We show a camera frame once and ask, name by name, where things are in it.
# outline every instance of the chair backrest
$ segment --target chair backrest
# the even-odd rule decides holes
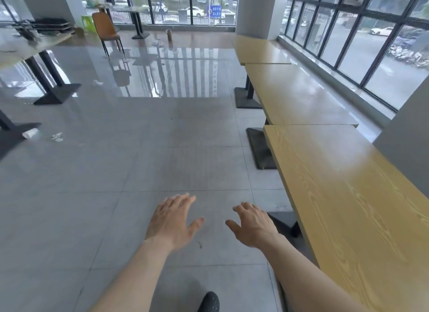
[[[115,27],[105,12],[93,13],[92,19],[100,39],[116,34]]]

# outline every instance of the window ledge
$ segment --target window ledge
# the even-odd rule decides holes
[[[316,59],[307,50],[299,47],[284,35],[279,35],[277,41],[287,50],[290,50],[298,60],[302,61],[303,64],[320,76],[340,95],[356,105],[362,113],[373,119],[380,126],[386,126],[394,118],[395,113],[392,110],[378,102],[364,90],[357,88],[343,76]]]

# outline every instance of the blue sign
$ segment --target blue sign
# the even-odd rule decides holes
[[[222,6],[210,5],[210,9],[207,6],[207,16],[210,16],[212,18],[220,18],[222,16]]]

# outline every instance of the gray column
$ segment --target gray column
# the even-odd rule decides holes
[[[374,141],[374,146],[426,197],[429,197],[428,89],[429,77]]]
[[[81,0],[24,0],[31,15],[37,18],[64,18],[82,26],[82,16],[86,15]]]
[[[274,40],[277,38],[287,0],[239,0],[236,33]]]

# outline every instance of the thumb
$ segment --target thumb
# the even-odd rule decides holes
[[[190,223],[187,230],[188,230],[188,234],[191,238],[200,229],[200,227],[202,226],[203,223],[204,223],[204,217],[200,217],[200,218],[196,219],[195,221],[193,221],[192,223]]]
[[[237,237],[241,227],[234,221],[228,219],[225,224],[231,229],[234,235]]]

